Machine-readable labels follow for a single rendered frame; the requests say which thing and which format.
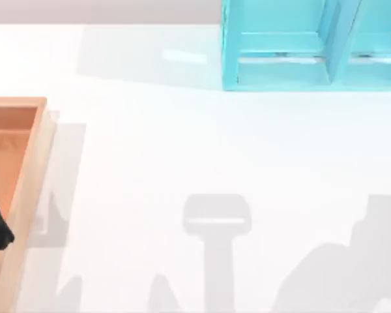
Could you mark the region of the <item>shallow salmon-coloured box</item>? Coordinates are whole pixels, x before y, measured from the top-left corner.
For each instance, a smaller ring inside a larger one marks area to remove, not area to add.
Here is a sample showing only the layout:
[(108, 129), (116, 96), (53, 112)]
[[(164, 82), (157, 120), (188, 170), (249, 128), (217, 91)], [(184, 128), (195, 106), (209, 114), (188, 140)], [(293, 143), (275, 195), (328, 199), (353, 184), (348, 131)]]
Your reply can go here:
[(15, 240), (0, 250), (0, 313), (14, 313), (56, 123), (44, 97), (0, 97), (0, 211)]

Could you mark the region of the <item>light blue rack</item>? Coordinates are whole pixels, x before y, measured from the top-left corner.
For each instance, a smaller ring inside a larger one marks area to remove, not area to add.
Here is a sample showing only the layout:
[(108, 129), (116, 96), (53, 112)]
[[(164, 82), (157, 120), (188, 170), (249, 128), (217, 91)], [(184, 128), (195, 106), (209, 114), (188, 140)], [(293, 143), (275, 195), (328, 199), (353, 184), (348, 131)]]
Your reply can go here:
[(226, 91), (391, 91), (391, 0), (221, 0)]

